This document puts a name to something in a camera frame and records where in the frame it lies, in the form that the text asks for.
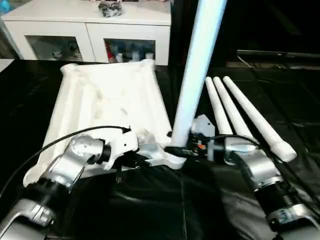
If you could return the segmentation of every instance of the black plastic sheet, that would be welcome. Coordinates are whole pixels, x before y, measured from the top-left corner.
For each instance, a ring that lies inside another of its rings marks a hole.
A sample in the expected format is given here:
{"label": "black plastic sheet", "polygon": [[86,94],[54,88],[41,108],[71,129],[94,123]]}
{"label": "black plastic sheet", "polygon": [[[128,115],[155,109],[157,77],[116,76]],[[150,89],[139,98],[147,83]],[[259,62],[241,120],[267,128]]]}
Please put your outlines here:
{"label": "black plastic sheet", "polygon": [[[41,148],[62,80],[60,67],[65,64],[15,60],[0,73],[1,160],[5,162],[0,168],[0,187]],[[173,124],[183,71],[157,67],[156,75]],[[257,79],[249,69],[214,68],[209,75],[229,75],[235,80],[297,151],[298,158],[290,165],[320,193],[320,72],[259,70],[261,79]],[[200,114],[215,122],[205,88],[197,110]],[[254,136],[263,142],[248,122]],[[0,199],[0,218],[21,195],[25,170]],[[193,161],[181,170],[159,166],[128,171],[121,184],[115,183],[114,174],[83,179],[53,230],[90,240],[269,240],[274,236],[238,169],[223,164],[209,169]]]}

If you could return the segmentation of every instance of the white cylinder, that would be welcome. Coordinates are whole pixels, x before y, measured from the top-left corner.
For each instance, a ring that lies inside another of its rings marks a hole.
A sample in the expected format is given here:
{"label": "white cylinder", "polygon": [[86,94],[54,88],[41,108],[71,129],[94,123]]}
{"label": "white cylinder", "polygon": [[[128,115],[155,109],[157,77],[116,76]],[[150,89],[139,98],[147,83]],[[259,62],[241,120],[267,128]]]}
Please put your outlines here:
{"label": "white cylinder", "polygon": [[117,61],[118,63],[123,63],[123,62],[124,62],[124,58],[123,58],[122,53],[118,53],[118,54],[115,56],[115,58],[116,58],[116,61]]}
{"label": "white cylinder", "polygon": [[224,107],[221,104],[216,87],[212,82],[211,77],[207,77],[205,79],[205,84],[210,97],[210,102],[213,109],[215,122],[219,130],[219,134],[232,134],[232,129],[230,127]]}
{"label": "white cylinder", "polygon": [[225,76],[223,81],[237,99],[239,104],[242,106],[251,121],[254,123],[256,128],[259,130],[263,138],[269,144],[271,151],[285,162],[295,159],[297,157],[295,150],[289,143],[283,141],[279,134],[273,129],[273,127],[261,115],[261,113],[249,101],[249,99],[243,94],[237,85],[230,79],[230,77]]}
{"label": "white cylinder", "polygon": [[198,2],[172,131],[172,146],[184,147],[187,143],[226,3],[227,0]]}
{"label": "white cylinder", "polygon": [[231,97],[229,96],[229,93],[227,92],[227,90],[226,90],[224,84],[222,83],[222,81],[220,80],[220,78],[217,76],[214,77],[213,82],[216,87],[216,90],[219,93],[219,96],[220,96],[221,101],[224,105],[224,108],[230,118],[230,121],[235,129],[235,132],[238,135],[253,138],[248,126],[246,125],[245,121],[241,117],[238,109],[236,108]]}

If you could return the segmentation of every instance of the dark background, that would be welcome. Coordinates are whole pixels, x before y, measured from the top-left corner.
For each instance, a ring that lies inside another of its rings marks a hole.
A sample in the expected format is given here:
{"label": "dark background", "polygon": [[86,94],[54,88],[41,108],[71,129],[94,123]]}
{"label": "dark background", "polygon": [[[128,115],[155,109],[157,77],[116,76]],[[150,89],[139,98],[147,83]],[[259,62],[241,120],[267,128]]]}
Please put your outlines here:
{"label": "dark background", "polygon": [[[185,65],[197,4],[174,1],[171,63]],[[320,54],[318,9],[312,0],[228,0],[211,65],[225,66],[237,50]]]}

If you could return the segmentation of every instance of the white foam rod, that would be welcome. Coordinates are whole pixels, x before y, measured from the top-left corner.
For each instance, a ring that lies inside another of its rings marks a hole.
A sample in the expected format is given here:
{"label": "white foam rod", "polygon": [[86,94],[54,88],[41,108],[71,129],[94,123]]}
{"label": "white foam rod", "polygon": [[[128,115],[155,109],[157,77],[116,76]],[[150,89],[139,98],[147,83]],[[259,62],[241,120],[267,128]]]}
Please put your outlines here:
{"label": "white foam rod", "polygon": [[225,110],[221,104],[216,87],[212,82],[211,77],[205,78],[205,85],[206,85],[206,89],[208,90],[211,106],[214,113],[215,122],[219,130],[219,134],[232,134],[232,129],[230,127]]}
{"label": "white foam rod", "polygon": [[279,134],[273,129],[268,121],[261,115],[256,107],[249,101],[237,85],[231,80],[230,77],[223,78],[224,83],[230,89],[234,97],[242,106],[246,114],[259,130],[263,138],[269,144],[271,151],[276,154],[281,160],[289,162],[296,158],[297,153],[291,145],[285,142]]}
{"label": "white foam rod", "polygon": [[222,83],[222,81],[220,80],[220,78],[217,76],[214,77],[213,82],[214,82],[214,85],[215,85],[217,92],[219,93],[219,96],[220,96],[221,101],[224,105],[224,108],[225,108],[225,110],[231,120],[231,123],[235,129],[235,132],[238,135],[246,136],[246,137],[253,139],[254,137],[252,136],[245,121],[241,117],[238,109],[236,108],[231,97],[229,96],[229,93],[227,92],[227,90],[226,90],[224,84]]}

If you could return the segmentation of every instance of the glass cabinet door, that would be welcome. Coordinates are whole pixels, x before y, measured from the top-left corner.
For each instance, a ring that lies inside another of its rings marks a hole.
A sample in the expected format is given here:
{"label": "glass cabinet door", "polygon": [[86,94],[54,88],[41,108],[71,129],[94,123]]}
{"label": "glass cabinet door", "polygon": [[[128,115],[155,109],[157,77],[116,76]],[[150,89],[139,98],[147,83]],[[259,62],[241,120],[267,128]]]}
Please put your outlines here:
{"label": "glass cabinet door", "polygon": [[74,36],[25,36],[38,60],[83,61]]}
{"label": "glass cabinet door", "polygon": [[97,62],[154,59],[168,65],[170,26],[86,23]]}
{"label": "glass cabinet door", "polygon": [[4,21],[25,60],[95,62],[82,22]]}
{"label": "glass cabinet door", "polygon": [[127,63],[143,59],[155,59],[155,40],[112,38],[104,38],[103,40],[109,63]]}

